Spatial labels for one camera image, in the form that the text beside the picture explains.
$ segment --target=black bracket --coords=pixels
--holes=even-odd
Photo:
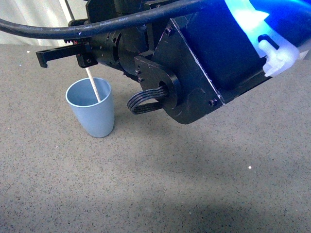
[[[36,52],[40,66],[47,68],[48,61],[56,60],[63,57],[77,55],[79,66],[82,68],[97,65],[98,62],[94,59],[93,55],[89,53],[91,47],[89,44],[69,45],[44,51]]]

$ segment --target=blue light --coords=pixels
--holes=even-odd
[[[269,14],[262,11],[236,10],[232,13],[241,28],[247,31],[253,31]]]

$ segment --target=black cable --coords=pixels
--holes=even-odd
[[[130,98],[130,100],[127,103],[127,107],[135,115],[159,110],[163,108],[160,102],[146,103],[143,105],[140,104],[151,99],[158,100],[168,95],[169,91],[165,86],[160,86],[156,89],[141,91]]]
[[[83,26],[43,28],[16,24],[0,19],[0,31],[36,39],[81,39],[133,26],[151,23],[161,18],[178,17],[200,11],[211,0],[179,0],[155,9]]]

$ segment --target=gray carpet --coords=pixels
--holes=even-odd
[[[310,61],[191,125],[132,115],[139,85],[91,67],[116,112],[96,139],[65,100],[86,72],[38,50],[0,45],[1,233],[310,232]]]

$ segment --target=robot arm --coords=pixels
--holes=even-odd
[[[40,65],[76,55],[83,68],[122,70],[143,90],[128,102],[134,114],[163,108],[182,124],[286,70],[311,38],[307,0],[89,0],[86,11],[65,29],[2,20],[0,30],[73,42],[37,52]]]

